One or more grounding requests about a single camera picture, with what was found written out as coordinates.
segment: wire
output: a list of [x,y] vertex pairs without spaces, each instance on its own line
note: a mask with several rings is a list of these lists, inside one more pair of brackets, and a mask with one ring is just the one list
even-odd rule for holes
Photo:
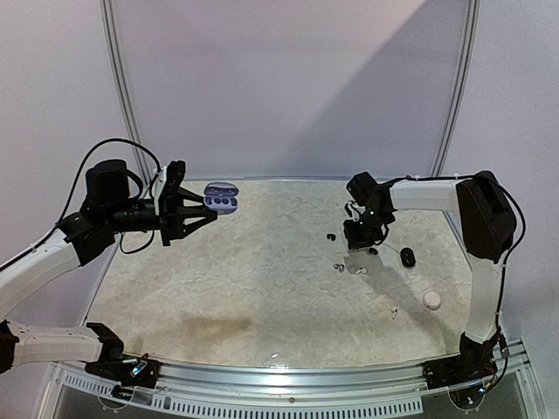
[[141,246],[137,249],[134,249],[133,251],[125,251],[124,249],[122,249],[122,242],[124,241],[124,234],[121,233],[121,242],[119,243],[119,248],[121,249],[121,252],[124,253],[125,255],[133,255],[135,253],[138,253],[139,251],[143,251],[144,249],[147,249],[149,247],[149,245],[153,243],[154,237],[155,237],[155,231],[151,230],[151,237],[149,238],[147,243],[145,243],[143,246]]
[[499,377],[497,378],[497,381],[493,382],[493,379],[492,379],[484,388],[482,388],[480,390],[481,394],[486,395],[492,389],[497,387],[497,384],[500,383],[500,381],[503,379],[503,377],[507,373],[507,368],[508,368],[508,358],[505,359],[505,365],[503,366],[503,371],[500,373]]
[[155,200],[153,188],[158,175],[159,175],[159,170],[157,171],[157,173],[154,175],[154,177],[151,179],[151,182],[149,183],[149,189],[148,189],[149,197],[153,200]]
[[497,372],[490,367],[485,367],[485,370],[489,371],[491,373],[491,375],[492,375],[491,381],[493,381],[495,379],[495,377],[497,376]]
[[[384,183],[385,185],[393,185],[396,182],[400,182],[402,180],[408,180],[408,181],[417,181],[417,182],[423,182],[423,181],[452,181],[452,180],[465,180],[465,179],[473,179],[475,177],[475,175],[461,175],[461,176],[438,176],[438,177],[420,177],[420,178],[415,178],[415,177],[411,177],[410,175],[407,175],[406,177],[399,177],[396,179],[392,179],[390,181],[387,181],[386,183]],[[503,301],[503,295],[504,295],[504,291],[505,291],[505,277],[507,275],[507,262],[508,262],[508,258],[510,258],[511,253],[518,247],[518,245],[522,242],[522,240],[524,239],[524,237],[526,236],[526,229],[527,229],[527,225],[526,225],[526,217],[524,216],[524,213],[522,212],[522,208],[521,206],[516,202],[516,200],[514,199],[514,197],[510,194],[510,192],[508,192],[503,186],[501,186],[499,183],[497,183],[496,181],[494,181],[493,179],[489,179],[489,178],[485,178],[487,179],[490,183],[492,183],[495,187],[499,188],[500,191],[505,194],[505,196],[507,197],[508,201],[511,202],[514,206],[514,208],[516,209],[516,212],[518,213],[518,216],[521,219],[521,223],[522,223],[522,227],[521,227],[521,234],[519,235],[518,239],[511,245],[510,249],[508,250],[507,254],[505,255],[505,257],[503,258],[503,266],[501,269],[501,277],[500,277],[500,291],[499,291],[499,302],[497,303],[497,311],[495,313],[495,325],[497,326],[497,333],[499,334],[498,340],[499,340],[499,345],[500,345],[500,351],[501,354],[505,354],[503,356],[503,358],[505,359],[505,365],[503,366],[503,370],[502,373],[499,375],[499,377],[497,378],[497,380],[495,380],[495,376],[496,376],[496,371],[494,372],[492,370],[493,373],[493,378],[492,380],[484,387],[481,389],[481,393],[482,394],[486,394],[489,390],[495,388],[497,386],[497,384],[499,384],[499,382],[502,380],[502,378],[505,376],[505,374],[507,373],[507,367],[508,367],[508,349],[507,349],[507,340],[502,332],[502,329],[500,328],[500,308],[502,305],[502,301]]]
[[140,150],[142,150],[143,152],[145,152],[147,155],[149,155],[149,157],[151,157],[153,159],[153,161],[155,162],[155,165],[157,166],[157,171],[160,172],[161,171],[161,164],[159,164],[159,160],[157,160],[157,157],[155,157],[155,155],[148,150],[147,148],[145,148],[142,144],[137,144],[131,140],[125,140],[123,138],[109,138],[103,141],[98,142],[97,144],[95,144],[86,154],[86,156],[84,157],[84,159],[81,161],[81,164],[79,165],[78,168],[78,172],[76,173],[76,176],[73,179],[73,183],[72,183],[72,187],[70,188],[70,194],[68,195],[68,199],[66,200],[66,203],[64,205],[64,209],[62,210],[62,214],[60,214],[59,219],[57,220],[57,222],[54,224],[54,226],[52,227],[52,229],[46,233],[45,236],[43,236],[43,238],[41,238],[35,245],[33,245],[32,247],[30,247],[29,249],[27,249],[26,251],[22,251],[20,254],[18,254],[17,256],[15,256],[14,258],[10,259],[8,262],[6,262],[5,264],[3,264],[2,266],[0,266],[0,272],[4,271],[5,269],[9,268],[10,266],[12,266],[13,264],[15,264],[17,261],[23,259],[25,256],[29,255],[30,253],[34,252],[39,246],[41,246],[42,244],[44,244],[56,231],[56,229],[60,226],[60,223],[62,222],[62,220],[64,219],[64,216],[66,215],[66,212],[68,211],[68,207],[70,206],[70,201],[72,200],[72,196],[74,193],[74,190],[76,189],[76,185],[78,184],[78,180],[79,180],[79,175],[81,174],[81,170],[84,168],[84,166],[86,165],[86,161],[89,158],[89,156],[93,153],[93,151],[95,151],[97,148],[108,144],[109,142],[123,142],[125,144],[129,144],[133,147],[139,148]]

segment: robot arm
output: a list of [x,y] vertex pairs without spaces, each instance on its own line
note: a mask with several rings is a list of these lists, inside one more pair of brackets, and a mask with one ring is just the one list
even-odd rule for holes
[[516,228],[514,212],[494,175],[480,172],[467,179],[396,179],[379,184],[361,173],[348,183],[348,191],[354,198],[346,207],[353,219],[344,223],[350,250],[380,244],[399,210],[440,210],[459,216],[473,274],[470,313],[459,357],[426,364],[425,374],[431,387],[441,387],[479,378],[485,367],[494,367],[503,259]]
[[[139,178],[121,160],[102,161],[86,173],[87,195],[79,212],[65,217],[44,239],[0,267],[0,319],[60,275],[88,264],[124,231],[159,230],[164,246],[217,219],[204,199],[180,187],[184,161],[172,161],[155,179],[155,198],[130,198],[128,178]],[[185,201],[199,205],[185,206]],[[186,223],[198,218],[194,223]],[[122,341],[106,326],[36,327],[0,323],[0,374],[40,361],[84,361],[92,374],[123,386],[154,387],[159,363],[126,356]]]

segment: table surface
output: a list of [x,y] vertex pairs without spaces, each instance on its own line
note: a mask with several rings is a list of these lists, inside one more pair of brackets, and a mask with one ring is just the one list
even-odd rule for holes
[[[183,186],[202,194],[206,183]],[[157,238],[118,252],[87,321],[110,327],[127,353],[228,366],[360,367],[458,352],[472,276],[442,213],[397,212],[372,256],[347,251],[345,182],[235,183],[236,213],[170,247]],[[147,238],[128,233],[123,247]],[[415,252],[411,270],[403,247]],[[422,303],[428,291],[441,295],[436,312]]]

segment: white panel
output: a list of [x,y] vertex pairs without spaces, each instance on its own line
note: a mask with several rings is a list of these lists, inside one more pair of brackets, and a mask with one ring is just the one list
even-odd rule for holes
[[[2,2],[0,11],[0,261],[49,230],[72,179],[97,141],[126,135],[114,90],[98,2]],[[131,159],[107,146],[91,163]],[[79,182],[71,211],[84,198]],[[108,253],[58,278],[12,315],[38,326],[75,326],[85,315]],[[31,418],[41,402],[47,365],[0,375],[0,417]]]
[[141,137],[189,178],[427,175],[466,0],[117,0]]
[[481,2],[448,175],[491,169],[522,206],[503,321],[522,337],[549,417],[559,417],[559,3]]

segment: white cap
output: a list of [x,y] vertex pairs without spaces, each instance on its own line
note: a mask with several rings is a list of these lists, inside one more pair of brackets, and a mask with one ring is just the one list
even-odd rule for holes
[[438,310],[440,308],[440,295],[434,291],[427,292],[423,296],[423,304],[429,310]]

